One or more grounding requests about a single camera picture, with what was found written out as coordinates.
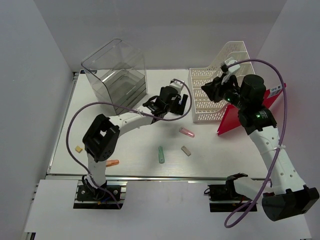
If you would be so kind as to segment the clear acrylic drawer organizer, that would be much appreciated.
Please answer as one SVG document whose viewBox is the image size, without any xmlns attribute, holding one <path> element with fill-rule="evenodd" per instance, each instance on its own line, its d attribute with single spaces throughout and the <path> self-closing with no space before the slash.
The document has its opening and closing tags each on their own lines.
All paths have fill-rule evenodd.
<svg viewBox="0 0 320 240">
<path fill-rule="evenodd" d="M 114 38 L 84 58 L 81 67 L 99 102 L 111 116 L 125 113 L 148 94 L 143 53 L 120 38 Z"/>
</svg>

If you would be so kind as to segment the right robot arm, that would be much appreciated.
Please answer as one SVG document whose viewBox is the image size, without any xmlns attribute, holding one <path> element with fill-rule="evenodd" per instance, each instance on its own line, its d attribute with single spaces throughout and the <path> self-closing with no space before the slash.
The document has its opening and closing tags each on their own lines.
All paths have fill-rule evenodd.
<svg viewBox="0 0 320 240">
<path fill-rule="evenodd" d="M 248 197 L 252 204 L 260 204 L 273 222 L 308 212 L 320 198 L 319 192 L 315 187 L 307 187 L 281 143 L 277 122 L 263 104 L 266 92 L 263 78 L 249 74 L 238 84 L 234 75 L 227 82 L 220 76 L 201 89 L 211 101 L 225 100 L 238 109 L 239 122 L 257 147 L 268 169 L 266 180 L 272 183 L 268 187 L 244 173 L 234 174 L 225 183 L 226 195 L 233 200 L 242 195 Z"/>
</svg>

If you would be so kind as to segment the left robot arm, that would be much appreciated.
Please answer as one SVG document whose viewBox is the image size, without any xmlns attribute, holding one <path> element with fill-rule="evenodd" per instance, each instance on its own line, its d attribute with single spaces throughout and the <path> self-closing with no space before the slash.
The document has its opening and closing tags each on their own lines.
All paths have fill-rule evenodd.
<svg viewBox="0 0 320 240">
<path fill-rule="evenodd" d="M 142 126 L 152 125 L 167 113 L 183 115 L 188 96 L 181 96 L 184 85 L 174 81 L 160 89 L 159 95 L 151 97 L 136 112 L 106 117 L 99 114 L 85 133 L 82 142 L 87 153 L 87 176 L 83 185 L 94 199 L 99 200 L 106 193 L 106 161 L 114 153 L 118 138 Z"/>
</svg>

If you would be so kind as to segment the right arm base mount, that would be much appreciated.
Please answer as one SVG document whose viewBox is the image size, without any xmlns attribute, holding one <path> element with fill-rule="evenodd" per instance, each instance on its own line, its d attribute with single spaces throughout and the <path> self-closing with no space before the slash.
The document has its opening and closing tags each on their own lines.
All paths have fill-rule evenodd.
<svg viewBox="0 0 320 240">
<path fill-rule="evenodd" d="M 237 173 L 226 178 L 224 184 L 209 184 L 203 194 L 209 198 L 211 213 L 231 213 L 238 207 L 244 212 L 258 192 L 260 183 L 245 173 Z"/>
</svg>

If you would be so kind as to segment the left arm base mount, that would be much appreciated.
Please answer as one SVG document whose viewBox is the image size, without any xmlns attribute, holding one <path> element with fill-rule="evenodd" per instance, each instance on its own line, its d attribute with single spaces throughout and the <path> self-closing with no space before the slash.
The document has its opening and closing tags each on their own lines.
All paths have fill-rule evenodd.
<svg viewBox="0 0 320 240">
<path fill-rule="evenodd" d="M 107 184 L 101 186 L 109 193 L 89 185 L 82 176 L 76 188 L 73 209 L 120 210 L 126 197 L 126 185 Z"/>
</svg>

